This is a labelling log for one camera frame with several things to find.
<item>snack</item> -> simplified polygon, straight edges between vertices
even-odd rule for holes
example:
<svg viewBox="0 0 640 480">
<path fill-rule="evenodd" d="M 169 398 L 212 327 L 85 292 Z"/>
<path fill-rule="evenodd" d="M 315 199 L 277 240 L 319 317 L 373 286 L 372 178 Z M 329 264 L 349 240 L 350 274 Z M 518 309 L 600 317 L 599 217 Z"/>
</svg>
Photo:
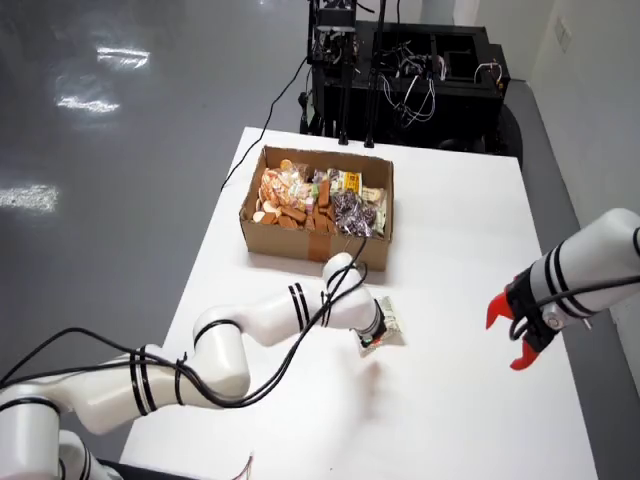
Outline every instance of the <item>snack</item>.
<svg viewBox="0 0 640 480">
<path fill-rule="evenodd" d="M 362 187 L 362 199 L 365 202 L 373 203 L 376 207 L 382 204 L 382 201 L 386 198 L 387 192 L 384 188 L 369 188 Z"/>
<path fill-rule="evenodd" d="M 318 192 L 318 206 L 319 207 L 328 207 L 329 206 L 329 182 L 325 180 L 320 184 L 319 192 Z"/>
<path fill-rule="evenodd" d="M 306 213 L 302 213 L 300 210 L 296 210 L 291 207 L 282 207 L 282 213 L 288 217 L 293 218 L 298 223 L 304 223 L 307 218 Z"/>
<path fill-rule="evenodd" d="M 366 205 L 353 191 L 346 190 L 333 198 L 336 210 L 336 225 L 341 232 L 358 237 L 371 237 L 376 210 Z"/>
<path fill-rule="evenodd" d="M 316 229 L 316 224 L 313 221 L 313 215 L 307 215 L 307 219 L 304 222 L 304 228 L 305 230 L 315 230 Z"/>
<path fill-rule="evenodd" d="M 335 168 L 327 170 L 329 179 L 331 180 L 331 196 L 337 193 L 350 190 L 359 196 L 362 196 L 362 174 L 354 172 L 343 172 Z"/>
<path fill-rule="evenodd" d="M 281 165 L 288 167 L 289 163 L 285 159 Z M 274 208 L 283 205 L 304 212 L 307 197 L 313 195 L 313 185 L 305 183 L 306 174 L 300 173 L 300 169 L 306 170 L 306 165 L 291 165 L 293 168 L 265 169 L 258 195 L 264 203 L 268 201 Z"/>
<path fill-rule="evenodd" d="M 304 210 L 305 212 L 307 212 L 307 215 L 310 215 L 313 213 L 314 203 L 315 203 L 315 200 L 313 199 L 313 197 L 307 197 L 307 199 L 304 201 Z"/>
<path fill-rule="evenodd" d="M 285 158 L 284 160 L 282 160 L 280 162 L 280 168 L 282 170 L 290 170 L 293 168 L 293 162 L 291 160 L 289 160 L 288 158 Z"/>
<path fill-rule="evenodd" d="M 311 183 L 320 185 L 325 180 L 329 180 L 329 174 L 327 174 L 327 172 L 323 172 L 322 170 L 316 170 L 315 172 L 313 172 Z"/>
<path fill-rule="evenodd" d="M 278 218 L 278 225 L 282 228 L 298 228 L 298 225 L 286 215 L 280 215 Z"/>
<path fill-rule="evenodd" d="M 384 225 L 387 222 L 387 198 L 376 208 L 376 219 L 373 222 L 373 231 L 379 235 L 384 235 Z"/>
<path fill-rule="evenodd" d="M 273 212 L 265 213 L 262 217 L 262 220 L 260 220 L 260 223 L 263 225 L 271 225 L 273 223 L 276 223 L 276 214 Z"/>
<path fill-rule="evenodd" d="M 262 204 L 262 208 L 267 213 L 275 213 L 277 210 L 277 208 L 268 200 Z"/>
</svg>

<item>clear plastic wrapper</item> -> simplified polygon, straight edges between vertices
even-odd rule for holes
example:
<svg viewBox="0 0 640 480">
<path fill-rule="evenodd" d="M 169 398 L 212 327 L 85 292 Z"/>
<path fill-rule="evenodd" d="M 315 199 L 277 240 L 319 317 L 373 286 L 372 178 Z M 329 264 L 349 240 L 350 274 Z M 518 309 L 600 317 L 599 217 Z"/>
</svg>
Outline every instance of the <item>clear plastic wrapper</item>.
<svg viewBox="0 0 640 480">
<path fill-rule="evenodd" d="M 336 226 L 346 235 L 373 236 L 376 208 L 368 205 L 351 190 L 339 192 L 333 197 Z"/>
<path fill-rule="evenodd" d="M 362 197 L 361 173 L 343 172 L 342 170 L 329 168 L 327 174 L 331 183 L 331 197 L 346 190 L 350 190 Z"/>
<path fill-rule="evenodd" d="M 289 160 L 283 160 L 280 168 L 267 168 L 262 174 L 260 198 L 274 207 L 288 206 L 304 212 L 307 198 L 318 195 L 317 186 L 305 182 L 307 170 L 306 165 Z"/>
</svg>

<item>black cable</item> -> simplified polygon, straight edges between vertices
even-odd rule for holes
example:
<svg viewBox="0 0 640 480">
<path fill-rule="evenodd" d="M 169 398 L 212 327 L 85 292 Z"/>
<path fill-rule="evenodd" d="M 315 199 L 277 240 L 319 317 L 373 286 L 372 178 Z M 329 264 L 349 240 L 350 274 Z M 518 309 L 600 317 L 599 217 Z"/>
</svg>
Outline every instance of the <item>black cable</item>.
<svg viewBox="0 0 640 480">
<path fill-rule="evenodd" d="M 555 295 L 549 295 L 548 297 L 537 301 L 535 306 L 532 308 L 540 309 L 545 305 L 548 305 L 549 303 L 557 302 L 558 300 L 562 300 L 563 298 L 573 297 L 582 293 L 598 292 L 600 290 L 608 290 L 610 288 L 624 287 L 626 285 L 633 285 L 635 283 L 640 283 L 640 275 L 591 283 L 589 285 L 585 285 L 584 287 L 573 288 L 564 292 L 556 293 Z M 519 320 L 511 322 L 511 325 L 509 326 L 509 338 L 511 338 L 511 340 L 518 340 L 527 330 L 528 323 L 526 321 L 519 328 L 516 328 L 523 320 L 525 320 L 525 318 L 521 318 Z"/>
<path fill-rule="evenodd" d="M 313 69 L 313 66 L 309 67 L 309 71 L 307 72 L 307 79 L 304 82 L 304 93 L 306 95 L 309 95 L 309 75 L 311 75 L 312 69 Z"/>
<path fill-rule="evenodd" d="M 307 56 L 305 55 L 304 60 L 302 60 L 302 62 L 300 63 L 300 66 L 296 70 L 296 74 L 289 81 L 289 83 L 287 83 L 287 86 L 284 87 L 284 90 L 282 90 L 282 92 L 280 92 L 280 95 L 278 95 L 276 97 L 276 99 L 271 103 L 271 107 L 269 108 L 269 116 L 267 117 L 267 121 L 264 123 L 264 127 L 262 127 L 262 132 L 260 133 L 260 137 L 258 138 L 258 140 L 253 142 L 249 148 L 247 148 L 247 151 L 244 152 L 244 155 L 242 156 L 242 159 L 238 162 L 238 164 L 236 166 L 234 166 L 231 169 L 231 171 L 229 172 L 229 175 L 227 175 L 227 178 L 225 179 L 225 181 L 222 182 L 222 186 L 220 187 L 220 191 L 222 191 L 222 189 L 227 185 L 227 182 L 231 178 L 231 175 L 233 175 L 234 172 L 237 170 L 237 168 L 240 165 L 242 165 L 242 163 L 244 162 L 244 159 L 247 158 L 247 155 L 249 155 L 249 152 L 251 151 L 251 149 L 253 147 L 255 147 L 258 143 L 260 143 L 260 141 L 262 140 L 262 137 L 264 137 L 264 132 L 267 130 L 267 127 L 269 126 L 269 122 L 271 121 L 271 115 L 273 115 L 273 107 L 275 106 L 277 101 L 280 100 L 282 98 L 282 96 L 286 93 L 286 91 L 289 89 L 291 84 L 296 81 L 296 78 L 298 78 L 298 74 L 300 73 L 300 70 L 302 70 L 302 66 L 306 63 L 306 61 L 307 61 Z"/>
<path fill-rule="evenodd" d="M 374 15 L 376 14 L 375 10 L 371 10 L 369 7 L 365 7 L 364 5 L 361 5 L 359 2 L 356 2 L 356 3 L 365 12 L 373 13 Z"/>
<path fill-rule="evenodd" d="M 518 340 L 522 336 L 522 334 L 527 331 L 527 328 L 529 327 L 529 323 L 527 321 L 525 321 L 524 324 L 516 330 L 518 324 L 520 324 L 520 322 L 522 322 L 523 320 L 526 319 L 521 318 L 519 320 L 514 320 L 513 322 L 511 322 L 511 325 L 509 325 L 509 338 L 511 340 Z"/>
<path fill-rule="evenodd" d="M 537 308 L 541 308 L 547 305 L 548 303 L 553 303 L 557 300 L 561 300 L 567 297 L 572 297 L 574 295 L 580 295 L 582 293 L 589 293 L 589 292 L 597 292 L 599 290 L 608 290 L 609 288 L 624 287 L 625 285 L 633 285 L 634 283 L 640 283 L 640 275 L 635 275 L 633 277 L 617 278 L 615 280 L 605 280 L 602 282 L 591 283 L 589 285 L 585 285 L 584 287 L 573 288 L 571 290 L 556 293 L 555 295 L 550 295 L 548 297 L 543 298 L 542 300 L 538 300 L 535 306 Z"/>
<path fill-rule="evenodd" d="M 71 368 L 65 368 L 65 369 L 59 369 L 59 370 L 53 370 L 53 371 L 48 371 L 48 372 L 42 372 L 39 374 L 34 374 L 34 375 L 27 375 L 27 376 L 23 376 L 23 377 L 19 377 L 19 378 L 15 378 L 13 380 L 9 380 L 9 378 L 20 368 L 22 367 L 25 363 L 27 363 L 30 359 L 32 359 L 35 355 L 37 355 L 40 351 L 42 351 L 46 346 L 50 345 L 52 342 L 54 342 L 55 340 L 68 335 L 70 333 L 80 333 L 86 336 L 89 336 L 95 340 L 98 340 L 106 345 L 109 345 L 110 347 L 116 349 L 116 350 L 120 350 L 123 353 L 129 353 L 130 355 L 138 355 L 140 356 L 141 353 L 138 350 L 135 349 L 131 349 L 131 348 L 127 348 L 124 347 L 112 340 L 109 340 L 95 332 L 92 332 L 90 330 L 87 330 L 85 328 L 82 327 L 70 327 L 67 329 L 62 330 L 61 332 L 58 332 L 57 334 L 53 335 L 52 337 L 50 337 L 49 339 L 47 339 L 46 341 L 44 341 L 43 343 L 41 343 L 38 347 L 36 347 L 32 352 L 30 352 L 27 356 L 25 356 L 20 362 L 18 362 L 3 378 L 2 380 L 0 380 L 0 389 L 4 389 L 4 388 L 8 388 L 12 385 L 18 384 L 18 383 L 23 383 L 26 381 L 30 381 L 30 380 L 36 380 L 36 379 L 41 379 L 44 377 L 51 377 L 51 376 L 55 376 L 55 375 L 65 375 L 65 374 L 70 374 L 70 373 L 87 373 L 87 372 L 94 372 L 94 371 L 100 371 L 100 370 L 109 370 L 109 369 L 115 369 L 115 368 L 121 368 L 121 367 L 130 367 L 131 365 L 154 365 L 154 366 L 159 366 L 159 367 L 166 367 L 166 368 L 171 368 L 176 372 L 176 376 L 178 374 L 184 375 L 194 386 L 194 388 L 196 388 L 196 390 L 207 400 L 209 400 L 210 402 L 212 402 L 213 404 L 223 407 L 223 408 L 243 408 L 243 407 L 247 407 L 249 405 L 252 405 L 258 401 L 260 401 L 261 399 L 263 399 L 266 395 L 268 395 L 280 382 L 280 380 L 282 379 L 282 377 L 284 376 L 284 373 L 287 371 L 291 360 L 293 359 L 293 356 L 295 355 L 295 352 L 297 350 L 297 348 L 299 347 L 300 343 L 302 342 L 303 338 L 306 336 L 306 334 L 309 332 L 309 330 L 311 329 L 311 327 L 313 327 L 313 325 L 315 325 L 318 320 L 321 318 L 321 316 L 325 313 L 325 311 L 330 308 L 333 304 L 335 304 L 337 301 L 339 301 L 340 299 L 344 298 L 346 295 L 350 294 L 351 292 L 353 292 L 354 290 L 356 290 L 357 288 L 359 288 L 365 281 L 366 275 L 367 275 L 367 269 L 366 269 L 366 264 L 365 264 L 365 271 L 364 271 L 364 275 L 362 276 L 362 278 L 360 279 L 359 282 L 357 282 L 355 285 L 353 285 L 352 287 L 346 289 L 344 292 L 340 293 L 340 295 L 336 296 L 335 298 L 334 295 L 335 293 L 338 291 L 338 289 L 340 288 L 340 285 L 342 284 L 342 282 L 344 281 L 344 279 L 347 276 L 347 273 L 349 272 L 349 270 L 351 269 L 357 269 L 357 267 L 355 267 L 355 262 L 357 261 L 357 259 L 359 258 L 360 254 L 362 253 L 365 245 L 366 245 L 366 238 L 363 239 L 362 245 L 360 246 L 360 248 L 358 249 L 356 255 L 352 258 L 351 262 L 346 265 L 345 267 L 343 267 L 342 269 L 338 270 L 337 273 L 342 272 L 342 277 L 339 279 L 339 281 L 337 282 L 336 286 L 334 287 L 334 289 L 329 292 L 326 296 L 327 298 L 327 302 L 315 313 L 315 315 L 309 320 L 309 322 L 307 323 L 306 327 L 304 328 L 304 330 L 301 332 L 300 336 L 297 338 L 296 342 L 294 343 L 294 345 L 291 347 L 291 349 L 289 350 L 289 352 L 287 353 L 287 355 L 285 356 L 282 364 L 280 365 L 280 367 L 278 368 L 278 370 L 274 373 L 274 375 L 267 380 L 267 382 L 265 382 L 260 388 L 258 388 L 256 391 L 254 391 L 253 393 L 247 395 L 246 397 L 239 399 L 239 400 L 226 400 L 223 399 L 221 397 L 219 397 L 217 395 L 216 392 L 214 392 L 211 388 L 209 388 L 204 382 L 203 380 L 200 378 L 200 376 L 197 374 L 197 372 L 195 372 L 195 370 L 193 370 L 190 366 L 188 365 L 184 365 L 183 362 L 177 361 L 176 363 L 170 362 L 162 357 L 159 357 L 157 355 L 145 352 L 143 355 L 145 358 L 141 358 L 139 360 L 128 360 L 128 361 L 114 361 L 111 363 L 107 363 L 107 364 L 103 364 L 103 365 L 92 365 L 92 366 L 85 366 L 85 367 L 71 367 Z"/>
</svg>

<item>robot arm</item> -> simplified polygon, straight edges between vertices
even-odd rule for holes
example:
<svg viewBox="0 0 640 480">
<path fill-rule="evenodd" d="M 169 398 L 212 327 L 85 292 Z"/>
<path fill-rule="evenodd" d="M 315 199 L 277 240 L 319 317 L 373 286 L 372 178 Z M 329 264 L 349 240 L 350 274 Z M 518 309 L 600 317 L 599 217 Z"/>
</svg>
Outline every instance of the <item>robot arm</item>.
<svg viewBox="0 0 640 480">
<path fill-rule="evenodd" d="M 611 210 L 516 276 L 489 304 L 487 328 L 499 315 L 513 320 L 510 337 L 523 336 L 523 342 L 522 358 L 511 368 L 523 370 L 564 327 L 589 326 L 589 317 L 640 291 L 639 275 L 640 217 Z M 618 279 L 620 286 L 573 293 Z"/>
<path fill-rule="evenodd" d="M 325 265 L 323 279 L 328 291 L 342 276 L 337 273 L 351 260 L 351 255 L 341 253 Z M 348 270 L 335 295 L 356 286 L 360 280 L 356 269 Z M 295 283 L 262 302 L 209 309 L 195 324 L 195 353 L 185 364 L 221 398 L 240 399 L 250 384 L 242 333 L 262 345 L 274 345 L 301 332 L 325 299 L 320 286 Z M 316 325 L 354 329 L 366 340 L 378 338 L 385 330 L 384 316 L 364 286 L 332 305 Z M 112 362 L 136 360 L 145 354 L 175 360 L 156 345 L 146 345 L 137 352 L 138 355 L 120 356 Z M 166 405 L 216 408 L 184 375 L 176 379 L 173 369 L 157 365 L 131 365 L 21 383 L 0 392 L 0 406 L 27 396 L 44 397 L 63 411 L 75 411 L 84 426 L 96 434 Z"/>
</svg>

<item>black metal frame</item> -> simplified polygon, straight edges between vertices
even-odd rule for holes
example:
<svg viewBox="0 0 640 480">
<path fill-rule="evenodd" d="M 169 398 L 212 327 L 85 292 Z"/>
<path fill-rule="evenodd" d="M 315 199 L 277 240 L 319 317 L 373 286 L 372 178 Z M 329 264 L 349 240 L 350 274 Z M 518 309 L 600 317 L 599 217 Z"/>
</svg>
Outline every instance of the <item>black metal frame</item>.
<svg viewBox="0 0 640 480">
<path fill-rule="evenodd" d="M 324 126 L 326 136 L 334 136 L 333 125 L 336 124 L 337 136 L 340 143 L 347 142 L 347 132 L 358 140 L 364 140 L 367 147 L 372 147 L 374 138 L 386 143 L 399 143 L 414 146 L 438 147 L 441 142 L 458 139 L 474 143 L 479 138 L 491 136 L 497 131 L 498 118 L 502 111 L 504 95 L 506 93 L 510 75 L 506 65 L 502 48 L 489 42 L 486 29 L 483 27 L 456 27 L 444 25 L 414 25 L 414 24 L 385 24 L 384 10 L 386 0 L 381 0 L 378 22 L 355 22 L 354 37 L 358 41 L 357 56 L 358 73 L 353 74 L 356 65 L 351 64 L 352 56 L 343 55 L 338 68 L 326 62 L 318 61 L 312 56 L 314 28 L 319 15 L 313 13 L 314 5 L 319 0 L 310 1 L 309 38 L 307 47 L 310 53 L 309 63 L 313 67 L 313 102 L 314 109 L 320 121 L 315 125 Z M 426 124 L 415 122 L 411 126 L 413 132 L 400 132 L 399 137 L 392 138 L 395 133 L 390 132 L 390 106 L 386 101 L 381 102 L 381 80 L 378 72 L 384 70 L 381 65 L 381 49 L 390 48 L 402 38 L 419 38 L 427 50 L 442 54 L 450 64 L 469 63 L 459 59 L 470 53 L 468 58 L 480 63 L 496 61 L 502 65 L 503 75 L 500 85 L 495 82 L 495 74 L 483 69 L 478 73 L 475 83 L 467 72 L 466 78 L 448 76 L 445 81 L 434 79 L 436 97 L 438 99 L 436 115 Z M 470 45 L 470 52 L 457 52 L 455 48 L 444 48 L 447 42 L 462 41 Z M 438 71 L 437 56 L 432 55 L 433 71 Z M 390 79 L 392 89 L 398 93 L 406 92 L 411 79 Z M 412 89 L 412 97 L 424 98 L 428 91 L 428 81 L 418 80 Z M 425 138 L 433 139 L 431 143 Z"/>
</svg>

